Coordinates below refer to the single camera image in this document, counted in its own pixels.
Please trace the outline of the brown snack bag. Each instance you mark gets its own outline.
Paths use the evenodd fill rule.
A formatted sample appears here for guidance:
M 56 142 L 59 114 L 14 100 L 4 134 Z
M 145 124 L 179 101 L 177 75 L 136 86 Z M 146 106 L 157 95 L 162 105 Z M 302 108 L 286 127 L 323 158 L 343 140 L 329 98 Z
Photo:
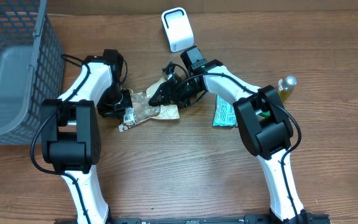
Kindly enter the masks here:
M 143 92 L 135 93 L 129 89 L 132 101 L 132 109 L 126 109 L 126 113 L 119 125 L 119 131 L 125 132 L 131 128 L 138 126 L 149 119 L 156 120 L 175 120 L 180 119 L 177 105 L 160 105 L 150 106 L 149 100 L 157 91 L 158 87 L 167 81 L 162 77 L 158 82 L 154 83 Z

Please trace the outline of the teal tissue pack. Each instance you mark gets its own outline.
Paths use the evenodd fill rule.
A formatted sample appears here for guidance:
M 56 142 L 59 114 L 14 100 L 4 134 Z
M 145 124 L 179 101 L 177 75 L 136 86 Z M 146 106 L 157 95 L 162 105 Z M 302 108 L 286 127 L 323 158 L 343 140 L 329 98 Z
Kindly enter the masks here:
M 233 106 L 218 95 L 216 96 L 216 109 L 213 116 L 213 126 L 229 128 L 237 126 Z

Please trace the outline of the yellow oil bottle silver cap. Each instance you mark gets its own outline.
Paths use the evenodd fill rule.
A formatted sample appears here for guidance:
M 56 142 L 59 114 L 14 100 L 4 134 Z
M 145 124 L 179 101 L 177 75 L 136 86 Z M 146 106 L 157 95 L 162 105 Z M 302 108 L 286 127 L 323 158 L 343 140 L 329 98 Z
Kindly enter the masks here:
M 289 75 L 286 78 L 282 78 L 278 81 L 277 91 L 282 102 L 285 102 L 293 93 L 296 84 L 297 79 L 293 75 Z

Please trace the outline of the green lid white jar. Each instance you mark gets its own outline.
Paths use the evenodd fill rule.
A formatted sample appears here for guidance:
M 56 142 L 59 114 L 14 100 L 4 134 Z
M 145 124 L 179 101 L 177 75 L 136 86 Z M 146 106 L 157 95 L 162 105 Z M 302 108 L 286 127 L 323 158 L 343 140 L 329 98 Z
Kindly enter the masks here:
M 259 116 L 262 117 L 262 118 L 269 118 L 270 117 L 270 112 L 267 111 L 267 112 L 260 112 L 259 113 Z

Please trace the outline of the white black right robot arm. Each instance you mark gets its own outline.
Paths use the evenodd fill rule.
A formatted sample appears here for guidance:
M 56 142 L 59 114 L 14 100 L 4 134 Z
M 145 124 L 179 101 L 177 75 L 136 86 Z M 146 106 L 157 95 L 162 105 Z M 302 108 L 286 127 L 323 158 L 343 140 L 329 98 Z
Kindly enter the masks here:
M 284 108 L 277 90 L 250 85 L 233 75 L 219 60 L 207 61 L 197 46 L 180 55 L 186 78 L 175 73 L 170 62 L 162 83 L 149 100 L 150 106 L 192 106 L 191 97 L 207 92 L 220 96 L 234 108 L 245 148 L 258 158 L 270 194 L 269 223 L 307 223 L 308 215 L 296 192 L 290 153 L 297 147 L 290 139 L 300 127 Z

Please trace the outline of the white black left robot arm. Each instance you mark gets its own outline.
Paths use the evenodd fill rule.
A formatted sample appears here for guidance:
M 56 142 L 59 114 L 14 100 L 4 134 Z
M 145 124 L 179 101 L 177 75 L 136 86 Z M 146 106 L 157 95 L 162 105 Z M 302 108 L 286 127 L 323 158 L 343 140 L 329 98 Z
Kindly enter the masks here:
M 43 159 L 53 169 L 34 166 L 66 182 L 76 207 L 75 223 L 111 223 L 96 170 L 101 156 L 97 116 L 124 119 L 132 109 L 130 92 L 122 88 L 127 63 L 112 49 L 83 60 L 67 54 L 62 59 L 79 66 L 81 73 L 58 98 L 42 102 L 34 139 L 41 140 Z

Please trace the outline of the white barcode scanner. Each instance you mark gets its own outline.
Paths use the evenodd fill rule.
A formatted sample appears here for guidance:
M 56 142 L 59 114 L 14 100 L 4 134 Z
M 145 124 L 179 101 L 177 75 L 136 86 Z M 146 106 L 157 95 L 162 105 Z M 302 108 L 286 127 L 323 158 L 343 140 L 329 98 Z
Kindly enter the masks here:
M 171 52 L 179 52 L 194 45 L 193 30 L 184 8 L 175 7 L 164 11 L 161 20 Z

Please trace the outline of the dark grey mesh basket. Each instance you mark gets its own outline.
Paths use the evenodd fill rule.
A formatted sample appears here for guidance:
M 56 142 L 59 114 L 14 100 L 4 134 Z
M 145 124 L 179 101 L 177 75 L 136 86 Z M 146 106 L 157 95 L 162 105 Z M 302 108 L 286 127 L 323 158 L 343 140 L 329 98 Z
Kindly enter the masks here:
M 47 1 L 0 1 L 0 145 L 30 144 L 40 105 L 62 92 L 63 47 Z

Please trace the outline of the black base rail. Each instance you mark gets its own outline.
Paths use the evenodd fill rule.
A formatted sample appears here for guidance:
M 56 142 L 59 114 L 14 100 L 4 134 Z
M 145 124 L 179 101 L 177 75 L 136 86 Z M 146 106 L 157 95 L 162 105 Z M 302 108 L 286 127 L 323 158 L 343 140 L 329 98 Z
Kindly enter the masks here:
M 271 224 L 278 223 L 273 221 L 270 215 L 245 215 L 244 217 L 219 217 L 219 218 L 182 218 L 182 219 L 149 219 L 140 218 L 108 218 L 108 224 Z M 314 215 L 304 213 L 300 215 L 299 222 L 294 218 L 287 223 L 304 224 L 330 224 L 329 215 Z

